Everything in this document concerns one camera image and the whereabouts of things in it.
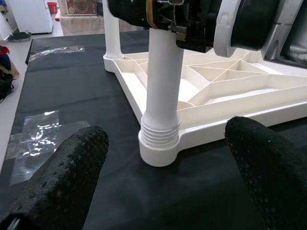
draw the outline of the black bag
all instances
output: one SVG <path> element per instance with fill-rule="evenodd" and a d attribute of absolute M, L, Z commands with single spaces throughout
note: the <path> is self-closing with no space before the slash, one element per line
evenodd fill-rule
<path fill-rule="evenodd" d="M 3 102 L 5 97 L 11 93 L 12 89 L 14 89 L 12 81 L 13 75 L 3 73 L 3 71 L 0 70 L 0 103 Z"/>

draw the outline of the black fabric mat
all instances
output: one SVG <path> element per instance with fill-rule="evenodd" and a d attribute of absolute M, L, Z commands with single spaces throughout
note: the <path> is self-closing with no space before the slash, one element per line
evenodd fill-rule
<path fill-rule="evenodd" d="M 148 31 L 121 34 L 124 53 L 148 50 Z M 187 149 L 172 165 L 154 168 L 139 155 L 140 126 L 114 74 L 104 70 L 103 35 L 36 39 L 30 54 L 64 46 L 85 53 L 29 62 L 12 134 L 24 117 L 59 110 L 60 124 L 103 127 L 110 148 L 84 230 L 265 230 L 225 141 Z M 307 150 L 307 118 L 273 128 Z M 0 214 L 26 182 L 9 186 L 14 159 L 0 174 Z"/>

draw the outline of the white pole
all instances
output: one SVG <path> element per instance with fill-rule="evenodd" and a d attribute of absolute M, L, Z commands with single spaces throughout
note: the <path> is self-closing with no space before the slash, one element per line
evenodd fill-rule
<path fill-rule="evenodd" d="M 118 18 L 115 18 L 110 13 L 107 0 L 103 0 L 103 10 L 106 36 L 106 54 L 104 55 L 104 59 L 106 60 L 123 58 L 123 54 L 120 50 Z"/>
<path fill-rule="evenodd" d="M 169 165 L 177 157 L 182 60 L 183 49 L 176 46 L 176 34 L 150 29 L 147 108 L 139 141 L 141 157 L 152 166 Z"/>

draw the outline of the white plastic stand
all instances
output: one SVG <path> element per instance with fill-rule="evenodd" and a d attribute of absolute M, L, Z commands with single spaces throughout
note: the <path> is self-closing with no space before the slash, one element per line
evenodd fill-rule
<path fill-rule="evenodd" d="M 122 55 L 118 19 L 103 4 L 105 68 L 115 73 L 141 124 L 147 164 L 163 167 L 181 150 L 223 139 L 236 115 L 266 126 L 307 116 L 307 77 L 269 68 L 261 52 L 236 49 L 229 58 L 213 50 L 183 52 L 174 34 L 151 29 L 149 53 Z"/>
<path fill-rule="evenodd" d="M 103 0 L 104 23 L 105 23 L 105 36 L 106 36 L 106 54 L 104 60 L 113 60 L 123 58 L 120 49 L 119 37 L 119 21 L 118 18 L 113 17 L 109 11 L 107 0 Z M 106 64 L 107 71 L 112 72 L 110 65 Z"/>
<path fill-rule="evenodd" d="M 142 159 L 152 166 L 169 165 L 177 157 L 182 59 L 183 49 L 176 46 L 176 34 L 150 29 L 147 107 L 139 141 Z"/>

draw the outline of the round base foot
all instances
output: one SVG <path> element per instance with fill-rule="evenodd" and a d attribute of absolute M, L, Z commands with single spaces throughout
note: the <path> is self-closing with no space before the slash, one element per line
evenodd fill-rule
<path fill-rule="evenodd" d="M 114 59 L 122 59 L 124 56 L 121 55 L 120 57 L 118 58 L 108 58 L 106 57 L 106 54 L 104 55 L 104 64 L 105 64 L 105 69 L 106 71 L 108 72 L 111 72 L 111 73 L 114 73 L 115 70 L 114 70 Z"/>
<path fill-rule="evenodd" d="M 167 148 L 152 148 L 146 145 L 141 139 L 139 132 L 140 154 L 145 163 L 153 167 L 165 167 L 173 163 L 178 155 L 179 139 L 175 145 Z"/>

